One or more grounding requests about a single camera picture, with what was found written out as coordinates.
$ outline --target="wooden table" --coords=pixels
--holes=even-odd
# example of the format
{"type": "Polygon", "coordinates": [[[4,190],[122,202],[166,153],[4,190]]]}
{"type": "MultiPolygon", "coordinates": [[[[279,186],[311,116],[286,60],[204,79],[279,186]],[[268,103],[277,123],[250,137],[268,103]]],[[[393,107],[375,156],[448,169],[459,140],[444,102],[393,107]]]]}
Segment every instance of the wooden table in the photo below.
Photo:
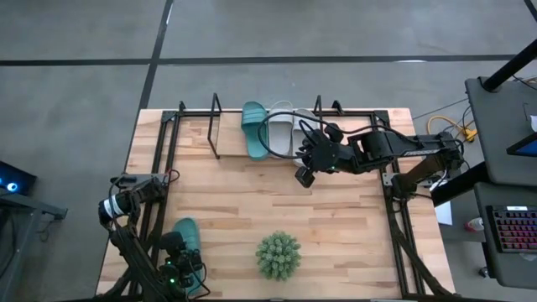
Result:
{"type": "MultiPolygon", "coordinates": [[[[386,110],[393,128],[414,134],[409,109],[386,110]]],[[[151,170],[161,112],[140,112],[128,173],[151,170]]],[[[345,129],[370,123],[363,117],[325,119],[345,129]]],[[[295,180],[296,167],[290,161],[253,162],[244,156],[240,113],[223,113],[215,122],[219,160],[206,139],[209,119],[181,119],[174,161],[181,176],[170,186],[164,221],[166,232],[182,217],[197,220],[211,298],[400,298],[379,172],[317,174],[312,187],[305,189],[295,180]],[[263,279],[254,255],[262,238],[277,230],[302,244],[301,266],[286,283],[263,279]]],[[[165,143],[163,167],[166,152],[165,143]]],[[[401,159],[399,164],[404,172],[419,161],[401,159]]],[[[441,284],[454,291],[432,203],[413,199],[409,212],[418,254],[441,284]]],[[[109,289],[126,267],[108,243],[97,293],[109,289]]],[[[405,269],[413,288],[408,259],[405,269]]]]}

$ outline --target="rgb keyboard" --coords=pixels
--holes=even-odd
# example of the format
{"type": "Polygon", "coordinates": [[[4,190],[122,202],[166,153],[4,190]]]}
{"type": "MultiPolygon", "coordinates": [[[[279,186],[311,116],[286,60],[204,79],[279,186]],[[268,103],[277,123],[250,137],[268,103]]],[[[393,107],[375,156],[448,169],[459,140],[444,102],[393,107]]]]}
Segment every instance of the rgb keyboard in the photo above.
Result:
{"type": "Polygon", "coordinates": [[[501,253],[537,253],[537,207],[489,206],[494,240],[501,253]]]}

